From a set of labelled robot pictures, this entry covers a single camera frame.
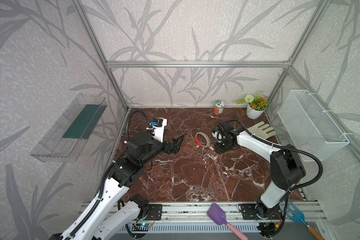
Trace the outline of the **metal keyring with red handle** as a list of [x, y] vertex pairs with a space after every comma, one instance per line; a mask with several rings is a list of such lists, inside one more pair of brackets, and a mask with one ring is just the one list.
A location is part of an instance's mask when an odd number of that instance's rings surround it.
[[209, 148], [211, 146], [211, 139], [204, 132], [197, 132], [195, 134], [196, 143], [203, 148]]

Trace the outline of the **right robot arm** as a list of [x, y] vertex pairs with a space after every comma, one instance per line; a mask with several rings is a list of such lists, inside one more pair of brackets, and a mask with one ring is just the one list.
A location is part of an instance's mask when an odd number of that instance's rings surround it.
[[218, 154], [246, 148], [268, 162], [269, 184], [251, 211], [259, 219], [268, 219], [278, 212], [280, 203], [293, 191], [292, 187], [306, 176], [306, 170], [294, 146], [270, 143], [242, 127], [241, 122], [236, 124], [235, 127], [234, 121], [225, 121], [212, 130], [217, 140], [214, 148]]

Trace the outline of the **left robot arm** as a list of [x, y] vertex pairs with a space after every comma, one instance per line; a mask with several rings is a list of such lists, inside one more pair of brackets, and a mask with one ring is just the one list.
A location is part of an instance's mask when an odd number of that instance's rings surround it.
[[129, 191], [145, 172], [146, 164], [160, 153], [177, 154], [184, 140], [179, 135], [173, 140], [157, 140], [150, 133], [137, 133], [122, 154], [103, 175], [99, 190], [84, 212], [61, 234], [52, 240], [109, 240], [122, 227], [139, 220], [148, 213], [148, 201], [136, 195], [125, 205], [108, 216], [112, 207]]

